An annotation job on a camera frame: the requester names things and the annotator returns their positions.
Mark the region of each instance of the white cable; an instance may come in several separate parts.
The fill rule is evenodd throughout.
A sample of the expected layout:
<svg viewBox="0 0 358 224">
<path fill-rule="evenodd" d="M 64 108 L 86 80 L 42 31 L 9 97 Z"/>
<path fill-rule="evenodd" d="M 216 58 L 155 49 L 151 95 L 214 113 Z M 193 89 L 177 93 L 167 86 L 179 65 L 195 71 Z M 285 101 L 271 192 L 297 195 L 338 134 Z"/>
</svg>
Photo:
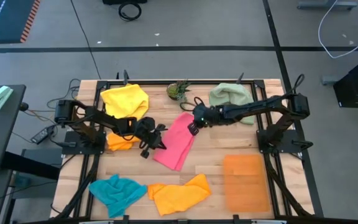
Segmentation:
<svg viewBox="0 0 358 224">
<path fill-rule="evenodd" d="M 332 55 L 329 53 L 329 51 L 327 50 L 326 46 L 324 46 L 324 44 L 323 44 L 322 41 L 321 41 L 321 37 L 320 37 L 321 25 L 323 24 L 323 21 L 324 21 L 324 19 L 326 18 L 326 16 L 328 15 L 328 13 L 333 9 L 333 7 L 335 6 L 335 4 L 336 4 L 337 2 L 338 2 L 338 0 L 336 0 L 336 1 L 334 2 L 334 4 L 328 9 L 328 12 L 323 16 L 323 18 L 321 19 L 320 25 L 318 26 L 318 41 L 320 42 L 321 46 L 324 47 L 324 50 L 327 52 L 327 54 L 328 54 L 331 58 L 333 58 L 333 59 L 339 58 L 339 57 L 342 57 L 342 56 L 345 56 L 345 55 L 348 55 L 348 54 L 350 54 L 350 53 L 352 53 L 353 51 L 355 51 L 355 50 L 358 49 L 358 46 L 357 46 L 357 47 L 355 47 L 353 50 L 349 51 L 348 53 L 344 53 L 344 54 L 341 54 L 341 55 L 338 55 L 338 56 L 332 56 Z"/>
</svg>

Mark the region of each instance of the yellow towel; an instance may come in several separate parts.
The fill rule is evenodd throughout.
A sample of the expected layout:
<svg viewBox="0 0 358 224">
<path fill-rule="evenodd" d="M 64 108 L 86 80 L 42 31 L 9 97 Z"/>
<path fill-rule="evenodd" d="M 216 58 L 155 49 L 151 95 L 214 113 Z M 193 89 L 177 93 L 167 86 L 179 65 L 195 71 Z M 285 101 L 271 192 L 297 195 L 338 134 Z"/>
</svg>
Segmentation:
<svg viewBox="0 0 358 224">
<path fill-rule="evenodd" d="M 184 212 L 211 195 L 206 176 L 198 174 L 185 185 L 152 184 L 147 187 L 161 216 Z"/>
<path fill-rule="evenodd" d="M 138 84 L 128 84 L 125 87 L 114 88 L 100 93 L 106 104 L 106 113 L 118 118 L 135 117 L 141 119 L 149 108 L 149 96 L 140 88 Z M 108 134 L 108 145 L 110 150 L 127 150 L 133 142 L 139 141 L 133 138 L 126 141 L 122 137 L 110 133 Z"/>
</svg>

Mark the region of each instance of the wooden table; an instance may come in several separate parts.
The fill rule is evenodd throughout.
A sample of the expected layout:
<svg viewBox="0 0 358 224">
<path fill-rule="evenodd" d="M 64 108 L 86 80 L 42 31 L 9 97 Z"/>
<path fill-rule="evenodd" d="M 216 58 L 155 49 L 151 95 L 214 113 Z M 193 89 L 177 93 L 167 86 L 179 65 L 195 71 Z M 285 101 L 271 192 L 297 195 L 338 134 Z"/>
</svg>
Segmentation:
<svg viewBox="0 0 358 224">
<path fill-rule="evenodd" d="M 279 79 L 268 79 L 264 82 L 267 97 L 283 94 Z M 96 84 L 96 80 L 83 80 L 78 92 L 78 100 L 86 105 L 93 105 Z M 191 85 L 189 87 L 191 91 L 187 93 L 187 97 L 192 100 L 198 96 L 208 104 L 208 92 L 214 86 L 216 85 Z M 166 85 L 141 85 L 141 87 L 150 96 L 149 110 L 145 116 L 150 116 L 156 120 L 156 123 L 166 124 L 169 127 L 173 120 L 182 113 L 178 102 L 171 100 L 166 95 Z M 258 92 L 258 99 L 262 99 L 260 92 Z M 273 122 L 276 122 L 280 116 L 278 113 L 272 113 Z M 266 127 L 265 116 L 262 117 L 264 127 Z M 256 121 L 252 126 L 236 123 L 230 126 L 201 129 L 180 172 L 172 171 L 155 162 L 152 159 L 153 150 L 150 150 L 150 157 L 144 159 L 140 156 L 141 150 L 138 148 L 138 144 L 135 144 L 129 151 L 111 152 L 107 149 L 100 158 L 97 178 L 108 179 L 114 174 L 119 174 L 121 177 L 127 177 L 145 185 L 154 183 L 183 185 L 196 174 L 204 173 L 207 176 L 212 195 L 189 210 L 160 217 L 154 201 L 149 200 L 146 194 L 131 205 L 126 210 L 126 214 L 131 220 L 232 219 L 233 213 L 226 209 L 224 202 L 223 159 L 226 154 L 259 154 L 255 134 L 257 129 Z M 281 154 L 281 161 L 288 189 L 306 211 L 313 213 L 301 161 L 289 154 Z M 77 155 L 62 169 L 53 201 L 53 207 L 57 210 L 62 210 L 75 193 L 82 162 L 83 156 Z M 278 192 L 280 213 L 284 214 L 283 202 L 277 186 L 276 191 Z M 80 216 L 85 214 L 87 198 L 88 190 L 83 196 Z M 56 213 L 51 211 L 51 217 L 55 215 Z M 240 218 L 273 218 L 273 211 L 270 209 L 269 212 L 264 213 L 238 213 L 238 215 Z M 97 199 L 93 201 L 91 219 L 108 219 L 106 207 Z"/>
</svg>

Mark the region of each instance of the orange translucent plastic sheet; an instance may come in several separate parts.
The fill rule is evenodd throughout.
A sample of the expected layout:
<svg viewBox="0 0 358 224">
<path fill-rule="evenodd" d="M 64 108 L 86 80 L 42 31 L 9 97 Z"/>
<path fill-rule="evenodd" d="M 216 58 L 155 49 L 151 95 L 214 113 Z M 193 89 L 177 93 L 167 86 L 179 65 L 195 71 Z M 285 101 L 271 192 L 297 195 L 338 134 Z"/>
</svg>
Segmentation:
<svg viewBox="0 0 358 224">
<path fill-rule="evenodd" d="M 232 212 L 268 212 L 262 156 L 228 155 L 223 160 L 226 206 Z"/>
</svg>

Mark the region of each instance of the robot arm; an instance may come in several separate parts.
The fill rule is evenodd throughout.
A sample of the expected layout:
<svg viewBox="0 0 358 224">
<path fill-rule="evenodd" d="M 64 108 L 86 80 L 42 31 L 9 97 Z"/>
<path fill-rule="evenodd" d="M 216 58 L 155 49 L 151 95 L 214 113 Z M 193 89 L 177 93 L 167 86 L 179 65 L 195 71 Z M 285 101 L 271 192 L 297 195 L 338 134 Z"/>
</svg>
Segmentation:
<svg viewBox="0 0 358 224">
<path fill-rule="evenodd" d="M 82 118 L 78 117 L 78 109 L 85 111 Z M 155 127 L 153 118 L 145 117 L 140 120 L 136 118 L 115 118 L 99 111 L 94 106 L 86 106 L 76 100 L 60 100 L 57 103 L 55 112 L 55 122 L 64 127 L 65 125 L 71 127 L 82 138 L 89 141 L 91 144 L 99 142 L 97 130 L 84 122 L 94 122 L 106 128 L 111 129 L 115 134 L 122 136 L 135 136 L 141 140 L 140 148 L 141 156 L 147 158 L 149 156 L 148 149 L 161 148 L 166 149 L 161 141 L 161 131 L 166 130 L 165 125 L 159 124 Z"/>
<path fill-rule="evenodd" d="M 289 107 L 283 106 L 282 100 L 288 100 Z M 195 98 L 193 110 L 194 124 L 197 128 L 215 125 L 229 125 L 239 122 L 242 118 L 262 113 L 279 112 L 283 116 L 267 127 L 265 138 L 270 144 L 277 145 L 283 133 L 295 120 L 305 119 L 310 115 L 307 97 L 302 94 L 273 96 L 267 100 L 256 101 L 246 105 L 217 105 L 206 107 L 199 98 Z"/>
</svg>

